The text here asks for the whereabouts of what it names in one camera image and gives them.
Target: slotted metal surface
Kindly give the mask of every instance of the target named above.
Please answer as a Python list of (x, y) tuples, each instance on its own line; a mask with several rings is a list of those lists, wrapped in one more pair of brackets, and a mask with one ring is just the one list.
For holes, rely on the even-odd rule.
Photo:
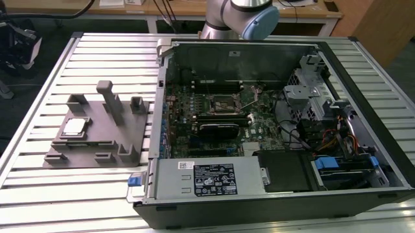
[[(159, 232), (148, 228), (125, 201), (126, 179), (136, 168), (42, 169), (44, 154), (68, 110), (70, 93), (102, 100), (96, 93), (98, 80), (110, 80), (121, 100), (141, 96), (153, 102), (157, 66), (156, 41), (167, 34), (85, 33), (70, 39), (62, 57), (34, 101), (4, 154), (0, 176), (1, 232)], [(196, 38), (195, 35), (179, 35)], [(407, 156), (415, 162), (413, 104), (347, 38), (271, 37), (271, 40), (321, 40), (328, 43)], [(340, 86), (333, 87), (344, 98)], [(153, 104), (145, 127), (142, 150), (149, 145)], [(145, 164), (146, 152), (141, 153)], [(183, 232), (413, 232), (415, 200), (383, 205), (355, 217), (261, 223)]]

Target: power supply label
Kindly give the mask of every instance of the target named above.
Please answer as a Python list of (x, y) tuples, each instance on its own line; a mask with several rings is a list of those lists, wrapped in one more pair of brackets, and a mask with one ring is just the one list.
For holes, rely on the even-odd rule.
[(196, 196), (237, 194), (233, 164), (195, 165), (193, 174)]

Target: desk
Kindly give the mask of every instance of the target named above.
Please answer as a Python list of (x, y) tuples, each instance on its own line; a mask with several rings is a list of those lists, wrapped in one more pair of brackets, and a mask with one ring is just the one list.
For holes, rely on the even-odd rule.
[[(9, 13), (48, 13), (73, 14), (81, 9), (88, 0), (4, 0)], [(204, 2), (191, 2), (173, 0), (169, 2), (177, 20), (205, 20)], [(297, 7), (297, 19), (293, 8), (280, 10), (281, 23), (313, 23), (323, 24), (319, 36), (329, 36), (337, 20), (343, 17), (340, 12), (327, 10), (321, 0), (315, 5)], [(89, 19), (138, 19), (146, 20), (148, 32), (157, 33), (156, 21), (163, 20), (159, 10), (152, 0), (146, 0), (144, 5), (125, 5), (124, 8), (100, 9), (98, 0), (92, 8), (80, 18)]]

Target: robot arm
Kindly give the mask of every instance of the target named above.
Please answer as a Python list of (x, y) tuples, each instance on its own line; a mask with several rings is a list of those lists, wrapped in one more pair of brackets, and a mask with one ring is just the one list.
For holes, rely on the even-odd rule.
[(275, 29), (279, 10), (272, 0), (208, 0), (203, 39), (263, 40)]

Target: blue latch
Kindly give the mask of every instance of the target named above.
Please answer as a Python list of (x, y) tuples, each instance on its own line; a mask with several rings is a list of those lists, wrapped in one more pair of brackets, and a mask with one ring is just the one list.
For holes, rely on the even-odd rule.
[(129, 177), (128, 187), (140, 187), (140, 186), (141, 186), (141, 177)]
[(337, 168), (339, 167), (336, 158), (333, 158), (333, 157), (317, 158), (313, 162), (316, 164), (317, 169)]
[(369, 159), (371, 164), (373, 165), (373, 168), (377, 168), (379, 167), (379, 161), (377, 161), (376, 157), (371, 156), (368, 159)]

